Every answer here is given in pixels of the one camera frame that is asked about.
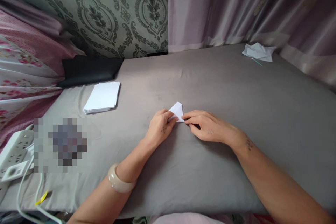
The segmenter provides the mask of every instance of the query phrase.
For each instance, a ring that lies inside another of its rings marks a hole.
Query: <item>white bangle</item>
[[[134,181],[133,183],[126,183],[124,181],[121,181],[120,178],[118,178],[116,174],[116,167],[118,166],[118,163],[115,163],[111,166],[111,168],[108,171],[108,180],[110,181],[111,186],[113,189],[119,193],[127,193],[129,191],[132,191],[132,189],[135,187],[135,184],[137,183]]]

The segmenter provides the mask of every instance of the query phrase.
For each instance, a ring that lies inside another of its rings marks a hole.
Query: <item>black pillow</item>
[[[56,86],[68,88],[113,80],[123,61],[123,59],[119,58],[88,57],[83,55],[76,55],[73,59],[63,59],[65,80],[58,82]]]

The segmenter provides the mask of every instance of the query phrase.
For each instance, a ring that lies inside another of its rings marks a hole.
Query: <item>green damask wallpaper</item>
[[[24,0],[67,21],[87,54],[145,57],[168,50],[168,0]]]

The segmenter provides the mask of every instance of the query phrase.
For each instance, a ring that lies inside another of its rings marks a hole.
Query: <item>cable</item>
[[[37,202],[37,198],[39,197],[39,191],[41,189],[42,182],[43,182],[43,173],[40,173],[40,183],[38,185],[38,188],[37,188],[37,191],[36,191],[36,194],[35,194],[35,202]],[[48,213],[46,210],[44,210],[42,207],[40,207],[40,205],[37,205],[36,208],[37,208],[38,211],[40,211],[42,214],[49,217],[50,219],[52,219],[56,223],[63,224],[63,222],[60,219],[58,219],[55,216]]]
[[[17,208],[17,211],[19,212],[19,214],[23,217],[23,218],[26,218],[27,220],[31,221],[31,222],[34,222],[34,223],[37,223],[37,224],[43,224],[42,221],[38,220],[38,219],[35,219],[33,217],[30,217],[29,215],[25,214],[24,212],[21,211],[20,209],[20,192],[21,192],[21,187],[22,187],[22,184],[23,184],[23,181],[25,179],[25,176],[27,174],[27,171],[29,170],[32,162],[34,160],[34,157],[31,158],[30,162],[29,162],[29,165],[27,166],[27,169],[26,171],[24,172],[24,175],[22,177],[22,180],[21,180],[21,183],[20,183],[20,186],[19,186],[19,191],[17,192],[17,197],[16,197],[16,208]]]

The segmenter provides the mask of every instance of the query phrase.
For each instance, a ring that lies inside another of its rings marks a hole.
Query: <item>person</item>
[[[171,133],[177,118],[170,122],[167,120],[173,115],[166,109],[154,115],[146,136],[116,167],[115,173],[120,180],[126,183],[137,180],[148,158]],[[243,131],[206,111],[191,111],[183,115],[182,119],[190,126],[191,132],[202,141],[219,142],[232,148],[260,201],[275,222],[335,223],[335,220],[259,150]],[[68,223],[113,223],[130,194],[131,191],[126,193],[115,191],[107,176]],[[218,223],[206,216],[190,215],[188,223],[195,223],[195,220],[198,223]],[[182,223],[179,218],[186,216],[183,214],[161,216],[154,223]]]

